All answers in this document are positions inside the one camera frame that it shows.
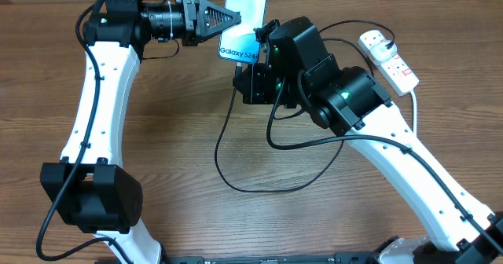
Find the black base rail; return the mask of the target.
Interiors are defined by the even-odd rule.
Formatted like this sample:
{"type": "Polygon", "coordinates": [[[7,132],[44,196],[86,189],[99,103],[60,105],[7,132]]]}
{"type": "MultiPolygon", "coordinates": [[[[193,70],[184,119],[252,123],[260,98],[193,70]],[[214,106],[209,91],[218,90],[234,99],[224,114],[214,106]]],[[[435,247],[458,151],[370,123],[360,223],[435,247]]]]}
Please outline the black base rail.
{"type": "Polygon", "coordinates": [[[413,260],[412,258],[383,258],[380,261],[371,251],[338,252],[334,255],[304,255],[292,257],[240,257],[240,258],[203,258],[203,257],[167,257],[162,256],[160,263],[166,264],[370,264],[370,263],[438,263],[438,261],[413,260]]]}

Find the Galaxy S24+ smartphone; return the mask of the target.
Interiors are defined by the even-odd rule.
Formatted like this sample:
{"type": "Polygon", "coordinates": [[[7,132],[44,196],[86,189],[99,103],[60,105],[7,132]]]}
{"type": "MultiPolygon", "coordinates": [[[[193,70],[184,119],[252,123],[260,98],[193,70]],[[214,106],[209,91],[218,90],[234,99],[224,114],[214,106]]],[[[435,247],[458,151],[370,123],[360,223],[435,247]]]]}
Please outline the Galaxy S24+ smartphone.
{"type": "Polygon", "coordinates": [[[261,44],[255,28],[264,25],[267,0],[225,0],[225,8],[240,14],[240,23],[226,29],[220,37],[218,55],[228,61],[254,64],[261,44]]]}

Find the white charger plug adapter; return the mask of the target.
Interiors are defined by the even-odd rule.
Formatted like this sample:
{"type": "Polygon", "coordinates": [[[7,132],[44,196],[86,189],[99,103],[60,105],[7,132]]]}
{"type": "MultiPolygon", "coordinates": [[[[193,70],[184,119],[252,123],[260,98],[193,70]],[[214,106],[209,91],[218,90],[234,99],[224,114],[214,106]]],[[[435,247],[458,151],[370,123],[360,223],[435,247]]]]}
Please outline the white charger plug adapter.
{"type": "Polygon", "coordinates": [[[398,52],[398,48],[392,41],[384,40],[372,46],[369,52],[373,63],[380,65],[392,58],[398,52]]]}

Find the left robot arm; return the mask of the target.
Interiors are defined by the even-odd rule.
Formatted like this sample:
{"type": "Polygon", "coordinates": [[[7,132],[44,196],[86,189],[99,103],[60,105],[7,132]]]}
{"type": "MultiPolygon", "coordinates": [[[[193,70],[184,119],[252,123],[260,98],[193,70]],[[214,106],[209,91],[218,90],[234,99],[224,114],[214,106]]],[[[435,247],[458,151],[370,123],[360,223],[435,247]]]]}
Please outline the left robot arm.
{"type": "Polygon", "coordinates": [[[130,90],[149,41],[196,46],[240,20],[238,12],[208,0],[97,0],[79,16],[83,91],[59,161],[44,163],[40,174],[50,215],[106,244],[119,263],[168,262],[141,220],[141,185],[123,169],[130,90]]]}

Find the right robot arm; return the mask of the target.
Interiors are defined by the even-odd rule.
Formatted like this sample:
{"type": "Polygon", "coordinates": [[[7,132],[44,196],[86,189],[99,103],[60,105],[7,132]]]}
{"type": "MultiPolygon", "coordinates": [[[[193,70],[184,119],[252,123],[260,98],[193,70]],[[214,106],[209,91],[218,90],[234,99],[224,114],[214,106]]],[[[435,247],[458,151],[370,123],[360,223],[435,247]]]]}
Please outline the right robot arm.
{"type": "Polygon", "coordinates": [[[502,253],[502,215],[469,194],[409,128],[390,94],[364,68],[340,68],[304,16],[254,30],[266,61],[236,75],[250,105],[301,107],[313,122],[360,152],[412,208],[426,231],[392,237],[338,263],[490,263],[502,253]]]}

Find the white power strip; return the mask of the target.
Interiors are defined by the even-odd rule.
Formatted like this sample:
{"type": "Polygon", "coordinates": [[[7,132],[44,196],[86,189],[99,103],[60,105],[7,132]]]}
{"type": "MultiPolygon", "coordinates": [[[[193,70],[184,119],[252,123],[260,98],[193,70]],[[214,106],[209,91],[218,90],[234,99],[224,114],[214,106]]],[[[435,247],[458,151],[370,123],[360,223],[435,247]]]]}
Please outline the white power strip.
{"type": "MultiPolygon", "coordinates": [[[[358,44],[373,63],[373,59],[369,51],[372,46],[384,40],[388,39],[386,39],[379,30],[371,30],[359,37],[358,44]]],[[[409,94],[419,83],[419,79],[407,63],[400,57],[398,52],[388,61],[380,65],[374,65],[399,96],[409,94]]]]}

